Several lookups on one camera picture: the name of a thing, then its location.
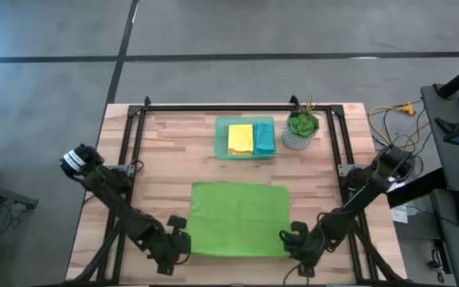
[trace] yellow cloth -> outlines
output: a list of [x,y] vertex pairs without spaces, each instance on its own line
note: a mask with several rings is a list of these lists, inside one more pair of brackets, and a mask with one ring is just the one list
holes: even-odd
[[228,129],[228,154],[252,155],[254,149],[253,125],[231,124]]

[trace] green towel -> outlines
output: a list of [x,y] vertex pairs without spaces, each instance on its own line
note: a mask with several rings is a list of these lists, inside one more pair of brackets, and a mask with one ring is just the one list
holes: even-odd
[[186,232],[195,254],[283,257],[279,231],[290,230],[286,187],[193,183]]

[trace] potted plant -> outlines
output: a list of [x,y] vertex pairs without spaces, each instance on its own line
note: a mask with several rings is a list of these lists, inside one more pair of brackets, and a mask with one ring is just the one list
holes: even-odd
[[305,106],[292,111],[281,135],[287,147],[301,150],[312,142],[313,136],[320,128],[318,119],[312,114],[314,108],[315,105],[310,100]]

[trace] succulent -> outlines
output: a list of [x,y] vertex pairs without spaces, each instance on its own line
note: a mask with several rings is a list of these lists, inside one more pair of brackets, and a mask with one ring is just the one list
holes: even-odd
[[288,124],[293,134],[308,138],[320,127],[318,119],[312,114],[314,108],[315,105],[312,104],[312,99],[310,99],[305,106],[292,112]]

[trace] black metal frame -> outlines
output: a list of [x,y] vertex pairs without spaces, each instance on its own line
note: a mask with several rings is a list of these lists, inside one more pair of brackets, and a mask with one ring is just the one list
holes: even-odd
[[[125,164],[125,159],[128,151],[128,142],[131,134],[132,121],[135,116],[139,116],[138,127],[136,131],[136,137],[134,142],[134,149],[132,152],[131,163],[134,163],[139,159],[139,147],[140,140],[143,135],[144,130],[144,117],[146,112],[171,112],[171,111],[291,111],[295,107],[300,105],[298,99],[295,96],[292,96],[289,104],[186,104],[186,105],[153,105],[150,102],[148,97],[145,98],[144,105],[131,105],[128,107],[127,111],[127,120],[125,123],[124,137],[122,139],[122,145],[120,149],[120,157],[118,160],[119,165]],[[342,188],[342,177],[337,172],[337,167],[340,164],[343,164],[341,159],[341,154],[339,153],[338,137],[336,135],[335,123],[333,116],[337,116],[339,123],[341,125],[341,136],[343,138],[343,145],[345,149],[345,154],[347,157],[347,163],[353,164],[354,158],[350,145],[350,136],[348,135],[347,123],[344,116],[343,106],[339,104],[331,105],[317,105],[314,109],[317,112],[325,112],[328,119],[328,129],[331,137],[332,152],[334,155],[334,164],[335,164],[335,173],[338,177],[339,191],[341,194],[341,200],[343,203],[347,202],[351,197],[343,188]],[[124,194],[127,202],[131,202],[133,190],[130,190],[127,194]],[[106,224],[104,240],[112,232],[112,229],[115,225],[115,215],[110,212],[108,215],[108,220]],[[363,228],[363,231],[366,236],[370,237],[369,230],[367,228],[367,220],[364,212],[359,214],[359,224]],[[361,267],[361,261],[359,258],[359,250],[357,242],[355,240],[355,235],[352,231],[348,234],[348,241],[350,244],[351,251],[351,261],[353,270],[355,273],[355,279],[357,282],[363,280],[363,271]],[[116,246],[116,257],[115,264],[112,271],[111,279],[106,279],[106,269],[108,263],[108,255],[105,254],[105,257],[100,263],[98,273],[96,275],[95,284],[111,284],[117,285],[120,282],[121,274],[121,265],[124,255],[124,244],[125,244],[125,234],[122,231],[118,237],[118,242]],[[376,264],[372,261],[369,254],[367,254],[367,264],[370,270],[371,280],[378,280],[378,274],[376,269]]]

